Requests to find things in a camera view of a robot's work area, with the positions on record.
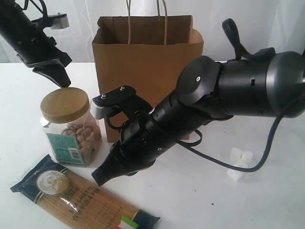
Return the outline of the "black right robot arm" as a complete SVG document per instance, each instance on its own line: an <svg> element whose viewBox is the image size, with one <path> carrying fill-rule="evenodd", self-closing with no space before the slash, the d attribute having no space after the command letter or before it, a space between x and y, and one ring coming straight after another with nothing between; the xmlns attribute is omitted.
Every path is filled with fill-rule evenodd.
<svg viewBox="0 0 305 229"><path fill-rule="evenodd" d="M118 113L128 117L117 127L120 135L108 156L92 172L99 186L149 168L175 144L197 154L199 142L187 143L183 138L212 121L236 115L275 118L258 164L244 168L203 158L232 170L255 172L266 162L282 118L297 117L305 110L305 59L296 52L225 63L201 56L186 65L175 89L155 107L124 85L95 97L91 108L96 119L109 120Z"/></svg>

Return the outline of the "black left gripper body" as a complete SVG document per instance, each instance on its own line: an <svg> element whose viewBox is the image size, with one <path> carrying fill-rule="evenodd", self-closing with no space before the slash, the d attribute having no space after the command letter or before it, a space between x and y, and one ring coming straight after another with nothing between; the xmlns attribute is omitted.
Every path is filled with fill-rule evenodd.
<svg viewBox="0 0 305 229"><path fill-rule="evenodd" d="M28 1L21 7L14 0L2 0L0 2L0 35L15 50L18 58L30 68L41 67L50 64L60 64L66 67L72 59L65 52L56 47L56 41L49 37L34 23L32 23L24 11L28 7ZM44 1L40 1L38 10L43 16L48 11Z"/></svg>

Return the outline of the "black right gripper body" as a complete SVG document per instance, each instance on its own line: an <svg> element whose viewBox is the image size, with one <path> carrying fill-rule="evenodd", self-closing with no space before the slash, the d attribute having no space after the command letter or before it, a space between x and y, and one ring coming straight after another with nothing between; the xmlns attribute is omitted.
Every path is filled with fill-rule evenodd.
<svg viewBox="0 0 305 229"><path fill-rule="evenodd" d="M120 131L114 145L140 147L141 167L147 169L157 157L191 132L191 109L180 104L175 95L167 96L156 107L141 100L133 117Z"/></svg>

